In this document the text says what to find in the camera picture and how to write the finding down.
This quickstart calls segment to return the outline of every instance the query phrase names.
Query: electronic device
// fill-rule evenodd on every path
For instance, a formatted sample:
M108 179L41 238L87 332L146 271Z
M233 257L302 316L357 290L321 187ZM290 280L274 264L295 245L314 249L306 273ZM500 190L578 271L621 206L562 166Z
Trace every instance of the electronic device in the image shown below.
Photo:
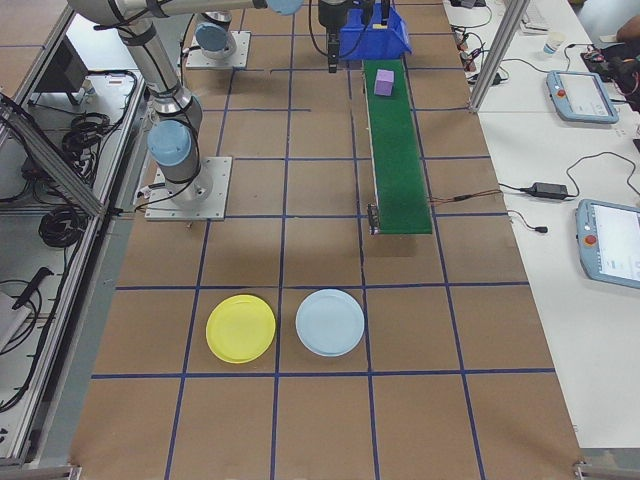
M589 278L640 288L640 208L582 200L576 228L580 263Z
M509 1L510 0L504 0L505 6L509 6ZM540 13L535 0L529 2L526 11L522 15L520 28L523 32L534 35L542 35L549 31L549 22L542 13Z
M618 112L595 73L553 70L547 87L558 115L568 122L616 123Z

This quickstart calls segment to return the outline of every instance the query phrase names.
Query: yellow plate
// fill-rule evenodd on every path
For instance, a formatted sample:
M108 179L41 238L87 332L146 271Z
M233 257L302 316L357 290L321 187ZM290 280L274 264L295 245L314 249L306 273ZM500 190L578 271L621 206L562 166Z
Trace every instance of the yellow plate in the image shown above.
M253 295L236 295L220 303L207 322L207 344L229 363L247 363L262 355L276 331L267 303Z

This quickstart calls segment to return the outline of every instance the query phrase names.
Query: light blue plate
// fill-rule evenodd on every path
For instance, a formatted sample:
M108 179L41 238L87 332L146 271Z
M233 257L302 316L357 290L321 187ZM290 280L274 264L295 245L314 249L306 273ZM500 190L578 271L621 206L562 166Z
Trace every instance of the light blue plate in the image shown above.
M300 341L313 353L337 357L350 352L364 332L364 314L353 297L340 290L319 290L300 304L296 315Z

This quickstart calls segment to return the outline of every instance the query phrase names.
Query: gray tablet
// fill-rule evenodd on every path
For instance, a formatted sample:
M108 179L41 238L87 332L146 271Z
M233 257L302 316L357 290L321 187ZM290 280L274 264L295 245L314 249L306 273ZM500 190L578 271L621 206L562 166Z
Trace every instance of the gray tablet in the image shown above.
M576 223L580 262L587 276L640 288L640 209L582 200Z

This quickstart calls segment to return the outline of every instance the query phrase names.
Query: plate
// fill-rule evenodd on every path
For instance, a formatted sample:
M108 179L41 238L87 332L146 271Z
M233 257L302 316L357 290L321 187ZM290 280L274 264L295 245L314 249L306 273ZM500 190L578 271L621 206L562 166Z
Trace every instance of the plate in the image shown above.
M337 357L350 352L364 333L364 314L353 297L333 289L312 293L296 314L300 341L313 353Z
M207 321L207 344L228 363L247 363L267 351L276 331L269 305L253 295L236 295L221 302Z

